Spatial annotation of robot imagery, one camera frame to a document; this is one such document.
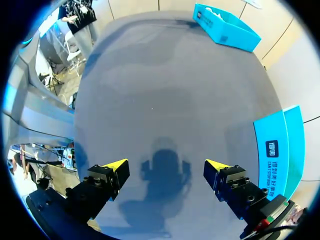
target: cable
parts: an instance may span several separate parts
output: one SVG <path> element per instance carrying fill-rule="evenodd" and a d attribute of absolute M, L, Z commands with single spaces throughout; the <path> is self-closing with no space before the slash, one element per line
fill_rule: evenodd
<path fill-rule="evenodd" d="M 320 182 L 320 180 L 301 180 L 300 182 Z"/>
<path fill-rule="evenodd" d="M 59 97 L 59 96 L 62 96 L 62 97 L 64 97 L 64 100 L 65 100 L 65 105 L 68 105 L 66 96 L 65 96 L 65 95 L 63 95 L 63 94 L 59 94 L 59 95 L 58 95 L 58 97 Z"/>
<path fill-rule="evenodd" d="M 308 121 L 305 121 L 303 124 L 306 124 L 306 123 L 311 122 L 311 121 L 313 121 L 313 120 L 316 120 L 316 119 L 318 119 L 318 118 L 320 118 L 320 116 L 317 116 L 317 117 L 312 118 L 312 119 L 310 119 L 310 120 L 308 120 Z"/>
<path fill-rule="evenodd" d="M 297 226 L 278 226 L 278 227 L 270 228 L 268 230 L 263 230 L 263 231 L 259 232 L 258 234 L 253 235 L 253 236 L 251 236 L 249 238 L 246 238 L 246 240 L 258 240 L 258 239 L 262 238 L 265 235 L 272 234 L 272 233 L 275 233 L 275 232 L 279 232 L 279 231 L 284 230 L 284 229 L 294 230 L 296 227 Z"/>
<path fill-rule="evenodd" d="M 39 146 L 39 147 L 41 147 L 41 148 L 43 148 L 43 149 L 45 149 L 45 150 L 48 150 L 49 152 L 51 152 L 51 153 L 53 153 L 53 154 L 57 155 L 58 157 L 61 157 L 61 158 L 64 158 L 64 159 L 69 160 L 69 159 L 68 159 L 68 158 L 66 158 L 65 156 L 60 155 L 60 154 L 58 154 L 58 153 L 56 153 L 56 152 L 54 152 L 54 151 L 51 151 L 50 149 L 46 148 L 45 146 L 41 146 L 41 145 L 36 144 L 36 143 L 35 143 L 34 145 Z"/>

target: chair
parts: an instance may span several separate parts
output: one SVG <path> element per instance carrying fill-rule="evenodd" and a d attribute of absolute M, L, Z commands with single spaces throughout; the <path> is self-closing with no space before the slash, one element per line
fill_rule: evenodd
<path fill-rule="evenodd" d="M 67 59 L 68 62 L 72 63 L 71 70 L 74 69 L 76 74 L 77 74 L 77 76 L 79 77 L 78 68 L 79 68 L 80 61 L 79 61 L 79 57 L 78 56 L 81 54 L 81 51 L 80 50 L 78 50 L 76 52 L 71 52 L 70 51 L 69 41 L 71 39 L 73 39 L 73 38 L 74 38 L 74 36 L 73 36 L 71 31 L 68 31 L 66 33 L 65 37 L 64 37 L 65 44 L 66 44 L 66 49 L 68 50 L 68 57 L 66 59 Z"/>

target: blue box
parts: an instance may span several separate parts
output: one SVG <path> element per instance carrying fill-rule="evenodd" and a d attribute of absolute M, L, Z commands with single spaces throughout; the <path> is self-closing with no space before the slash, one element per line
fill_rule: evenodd
<path fill-rule="evenodd" d="M 223 20 L 206 8 L 220 14 Z M 217 44 L 252 52 L 261 41 L 261 37 L 238 17 L 219 8 L 196 3 L 193 19 Z"/>

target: desk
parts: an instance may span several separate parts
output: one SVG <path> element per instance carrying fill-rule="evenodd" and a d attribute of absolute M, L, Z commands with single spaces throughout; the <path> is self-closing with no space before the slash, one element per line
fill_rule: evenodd
<path fill-rule="evenodd" d="M 97 216 L 125 239 L 239 239 L 246 223 L 203 177 L 205 159 L 240 165 L 258 184 L 253 121 L 281 109 L 253 53 L 215 44 L 191 12 L 149 12 L 107 25 L 75 109 L 80 178 L 129 159 L 130 177 Z"/>

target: floor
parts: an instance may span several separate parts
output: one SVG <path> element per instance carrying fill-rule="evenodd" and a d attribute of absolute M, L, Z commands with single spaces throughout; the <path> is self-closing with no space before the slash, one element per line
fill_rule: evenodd
<path fill-rule="evenodd" d="M 60 72 L 56 75 L 56 78 L 61 81 L 63 84 L 56 86 L 55 89 L 51 87 L 51 91 L 53 93 L 57 93 L 57 96 L 59 99 L 69 105 L 70 97 L 78 92 L 80 80 L 82 77 L 82 73 L 85 69 L 86 62 L 82 62 L 79 65 L 78 73 L 79 76 L 77 76 L 77 73 L 74 69 L 66 68 L 64 71 Z"/>

